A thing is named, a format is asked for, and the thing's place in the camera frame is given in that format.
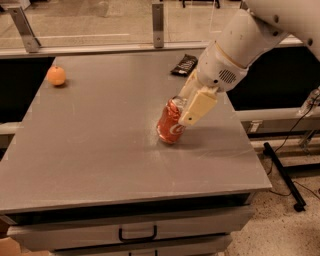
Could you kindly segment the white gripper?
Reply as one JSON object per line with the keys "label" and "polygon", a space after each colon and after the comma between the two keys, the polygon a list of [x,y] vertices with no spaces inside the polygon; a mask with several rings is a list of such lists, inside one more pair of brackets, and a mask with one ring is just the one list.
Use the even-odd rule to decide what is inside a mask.
{"label": "white gripper", "polygon": [[[191,72],[178,94],[181,98],[189,98],[179,123],[183,126],[197,123],[217,104],[217,90],[222,92],[232,90],[247,72],[247,68],[234,64],[216,42],[210,43],[199,57],[197,71]],[[208,87],[193,92],[199,86],[198,80]]]}

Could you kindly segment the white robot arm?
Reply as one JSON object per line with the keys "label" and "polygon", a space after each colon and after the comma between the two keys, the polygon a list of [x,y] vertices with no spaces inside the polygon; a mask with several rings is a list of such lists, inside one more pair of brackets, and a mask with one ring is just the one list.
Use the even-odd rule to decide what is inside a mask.
{"label": "white robot arm", "polygon": [[200,55],[179,93],[186,100],[183,126],[198,122],[216,104],[216,94],[232,90],[249,67],[288,35],[320,59],[320,0],[243,0],[220,35]]}

